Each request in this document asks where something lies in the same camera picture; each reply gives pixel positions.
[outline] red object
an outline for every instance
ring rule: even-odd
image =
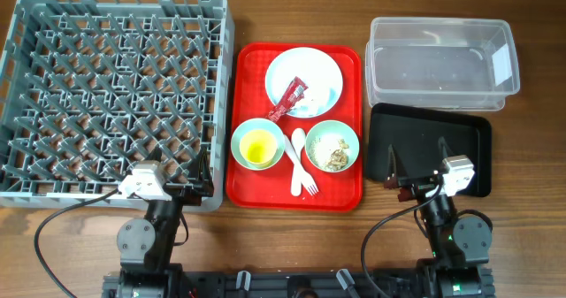
[[[267,114],[267,118],[273,122],[277,122],[281,116],[286,114],[293,108],[294,104],[304,98],[304,91],[309,87],[299,77],[294,77],[287,90],[281,97],[281,100]]]
[[[264,118],[273,108],[265,93],[265,73],[276,56],[295,47],[311,47],[328,54],[338,64],[344,85],[340,99],[327,113],[315,118],[282,116],[277,125],[283,134],[290,138],[297,127],[302,128],[307,134],[318,122],[333,119],[352,127],[360,140],[362,138],[360,57],[349,47],[333,45],[256,42],[241,50],[233,95],[231,134],[242,122],[251,118]],[[327,173],[317,169],[307,158],[304,149],[301,162],[317,183],[319,193],[315,196],[310,196],[304,188],[301,196],[291,195],[293,163],[287,155],[267,170],[251,171],[239,165],[232,153],[229,153],[228,157],[226,193],[234,204],[242,207],[282,210],[345,212],[354,209],[362,199],[361,155],[346,171],[337,173]]]

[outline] gray plastic crate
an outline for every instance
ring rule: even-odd
[[[171,186],[191,184],[207,149],[215,194],[187,209],[217,209],[233,33],[226,0],[18,0],[0,60],[0,205],[97,197],[158,145]]]

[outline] white fork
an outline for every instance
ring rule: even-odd
[[[316,193],[318,193],[318,187],[317,184],[315,183],[315,180],[312,179],[312,176],[310,176],[310,174],[304,171],[301,161],[299,161],[299,158],[294,152],[291,141],[286,135],[284,135],[284,137],[285,137],[285,153],[287,153],[287,156],[291,159],[294,166],[296,166],[300,170],[301,173],[300,178],[302,185],[307,190],[307,192],[309,192],[310,195],[315,195]]]

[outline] wood grain surface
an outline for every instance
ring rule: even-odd
[[[4,40],[16,0],[0,0]],[[502,111],[481,113],[493,127],[493,191],[457,197],[494,223],[490,251],[499,297],[566,296],[566,0],[228,0],[236,50],[250,42],[314,42],[352,47],[363,57],[378,16],[505,19],[515,37],[521,91]],[[367,136],[369,111],[364,97]],[[188,271],[360,270],[368,229],[399,204],[366,180],[349,214],[236,208],[186,215],[189,242],[172,260]],[[0,296],[61,297],[33,251],[36,227],[54,210],[0,209]],[[143,212],[75,210],[43,231],[43,254],[79,297],[99,297],[103,275],[119,269],[116,233]],[[411,267],[431,252],[412,216],[393,221],[368,247],[372,267]]]

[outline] white label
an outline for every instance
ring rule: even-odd
[[[499,86],[503,81],[509,79],[511,71],[511,59],[509,58],[509,46],[505,44],[492,55],[493,73],[495,75],[495,85]]]

